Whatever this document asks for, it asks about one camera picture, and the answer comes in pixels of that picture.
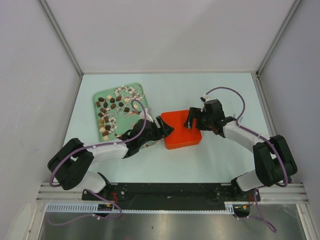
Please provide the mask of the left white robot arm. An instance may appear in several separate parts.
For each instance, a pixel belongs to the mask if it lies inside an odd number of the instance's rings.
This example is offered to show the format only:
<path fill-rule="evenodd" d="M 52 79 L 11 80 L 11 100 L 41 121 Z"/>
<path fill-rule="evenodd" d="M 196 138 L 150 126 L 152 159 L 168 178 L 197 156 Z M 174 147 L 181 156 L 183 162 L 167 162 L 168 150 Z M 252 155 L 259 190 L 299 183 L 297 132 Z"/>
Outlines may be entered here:
<path fill-rule="evenodd" d="M 174 128 L 160 116 L 155 120 L 139 119 L 132 129 L 114 142 L 85 146 L 78 138 L 69 140 L 47 164 L 51 172 L 50 186 L 70 191 L 80 187 L 91 191 L 100 200 L 110 196 L 109 182 L 102 173 L 89 171 L 93 164 L 106 160 L 125 159 L 139 152 L 148 142 L 169 137 Z"/>

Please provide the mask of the green floral tray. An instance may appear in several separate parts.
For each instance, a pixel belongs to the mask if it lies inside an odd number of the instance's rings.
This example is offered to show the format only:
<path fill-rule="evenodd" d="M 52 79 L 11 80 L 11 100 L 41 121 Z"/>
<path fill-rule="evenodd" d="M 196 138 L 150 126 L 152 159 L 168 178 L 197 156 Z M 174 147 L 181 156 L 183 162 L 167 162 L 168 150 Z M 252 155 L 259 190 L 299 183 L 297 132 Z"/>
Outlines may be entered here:
<path fill-rule="evenodd" d="M 108 142 L 115 141 L 137 123 L 142 107 L 132 101 L 138 100 L 145 108 L 149 107 L 145 91 L 137 82 L 102 90 L 95 93 L 92 100 L 100 142 L 106 142 L 104 136 L 108 136 Z"/>

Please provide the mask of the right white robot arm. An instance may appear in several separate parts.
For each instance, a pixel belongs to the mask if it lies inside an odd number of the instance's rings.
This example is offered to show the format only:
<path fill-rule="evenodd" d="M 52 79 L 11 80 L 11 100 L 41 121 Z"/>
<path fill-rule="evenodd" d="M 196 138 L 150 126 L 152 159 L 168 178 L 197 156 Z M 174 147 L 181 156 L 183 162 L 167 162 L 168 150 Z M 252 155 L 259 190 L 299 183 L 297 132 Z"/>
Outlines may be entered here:
<path fill-rule="evenodd" d="M 232 116 L 225 116 L 217 99 L 207 100 L 203 108 L 190 107 L 184 127 L 211 131 L 232 140 L 253 154 L 254 170 L 231 181 L 231 196 L 242 201 L 249 191 L 262 187 L 286 187 L 298 168 L 286 139 L 281 135 L 259 134 Z"/>

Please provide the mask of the orange chocolate box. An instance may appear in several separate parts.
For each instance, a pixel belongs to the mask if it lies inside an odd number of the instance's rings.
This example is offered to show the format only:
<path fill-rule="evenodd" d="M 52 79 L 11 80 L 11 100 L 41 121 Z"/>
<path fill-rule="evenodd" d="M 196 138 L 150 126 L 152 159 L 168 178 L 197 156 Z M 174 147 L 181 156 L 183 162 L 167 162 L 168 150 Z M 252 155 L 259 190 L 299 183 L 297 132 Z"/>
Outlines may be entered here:
<path fill-rule="evenodd" d="M 174 135 L 166 137 L 164 145 L 168 150 L 174 150 L 197 145 L 201 140 L 201 135 Z"/>

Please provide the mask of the orange box lid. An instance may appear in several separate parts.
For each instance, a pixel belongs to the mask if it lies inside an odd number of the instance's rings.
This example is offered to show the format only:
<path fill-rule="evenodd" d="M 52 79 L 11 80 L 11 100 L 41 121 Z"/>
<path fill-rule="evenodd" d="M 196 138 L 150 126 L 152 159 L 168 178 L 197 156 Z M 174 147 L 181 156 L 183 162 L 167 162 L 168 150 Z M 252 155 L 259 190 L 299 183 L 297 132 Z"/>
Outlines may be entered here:
<path fill-rule="evenodd" d="M 196 128 L 186 128 L 184 123 L 187 119 L 189 110 L 179 110 L 179 111 L 170 111 L 164 112 L 160 116 L 169 126 L 174 128 L 173 133 L 170 136 L 192 136 L 192 135 L 201 135 L 200 130 Z"/>

